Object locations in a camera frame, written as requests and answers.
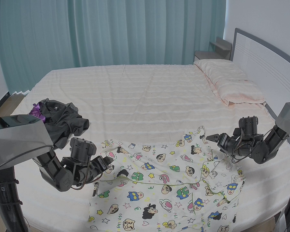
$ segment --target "pillowcase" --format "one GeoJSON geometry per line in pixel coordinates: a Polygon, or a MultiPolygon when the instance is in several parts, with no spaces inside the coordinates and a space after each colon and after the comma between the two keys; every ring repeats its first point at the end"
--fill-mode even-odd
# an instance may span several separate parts
{"type": "Polygon", "coordinates": [[[265,103],[257,85],[232,61],[201,59],[194,62],[206,76],[213,93],[226,105],[233,103],[265,103]]]}

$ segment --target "headboard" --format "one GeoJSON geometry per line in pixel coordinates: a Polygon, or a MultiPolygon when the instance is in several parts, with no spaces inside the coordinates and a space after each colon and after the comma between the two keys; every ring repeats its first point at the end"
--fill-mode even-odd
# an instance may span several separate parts
{"type": "Polygon", "coordinates": [[[236,28],[231,61],[259,86],[266,98],[267,110],[276,119],[284,104],[290,102],[290,56],[236,28]]]}

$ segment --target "white bedding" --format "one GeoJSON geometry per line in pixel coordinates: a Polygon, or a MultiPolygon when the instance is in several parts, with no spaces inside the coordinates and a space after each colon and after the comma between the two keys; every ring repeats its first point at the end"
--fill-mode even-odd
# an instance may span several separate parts
{"type": "MultiPolygon", "coordinates": [[[[27,114],[32,104],[49,98],[73,102],[90,121],[82,138],[96,144],[114,138],[138,143],[171,143],[185,129],[203,124],[206,135],[233,133],[243,116],[258,116],[258,132],[273,125],[261,104],[226,107],[211,91],[194,65],[120,65],[55,70],[48,73],[23,99],[13,114],[27,114]]],[[[69,146],[56,150],[61,160],[69,146]]],[[[290,195],[290,147],[285,142],[277,156],[258,165],[241,162],[247,178],[240,195],[236,231],[270,218],[287,203],[290,195]]],[[[93,186],[60,193],[40,176],[29,160],[15,167],[23,213],[42,231],[87,231],[89,199],[93,186]]]]}

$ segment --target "teal curtain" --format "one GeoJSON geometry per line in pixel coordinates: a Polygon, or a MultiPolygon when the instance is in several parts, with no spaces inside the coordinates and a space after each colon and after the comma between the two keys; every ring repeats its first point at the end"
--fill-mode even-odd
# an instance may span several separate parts
{"type": "Polygon", "coordinates": [[[223,36],[226,0],[0,0],[9,91],[48,72],[96,65],[192,64],[223,36]]]}

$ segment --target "floor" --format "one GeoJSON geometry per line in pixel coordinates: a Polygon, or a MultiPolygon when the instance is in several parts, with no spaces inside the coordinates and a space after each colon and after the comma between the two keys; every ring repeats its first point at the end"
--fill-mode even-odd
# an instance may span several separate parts
{"type": "MultiPolygon", "coordinates": [[[[23,100],[25,95],[22,93],[20,94],[13,94],[11,95],[6,102],[0,107],[0,117],[9,116],[11,115],[15,108],[19,105],[19,103],[23,100]]],[[[274,230],[275,227],[275,219],[272,217],[271,219],[264,221],[256,226],[253,226],[247,230],[242,232],[271,232],[274,230]]],[[[36,230],[31,227],[32,232],[42,232],[40,230],[36,230]]],[[[5,232],[4,223],[0,217],[0,232],[5,232]]]]}

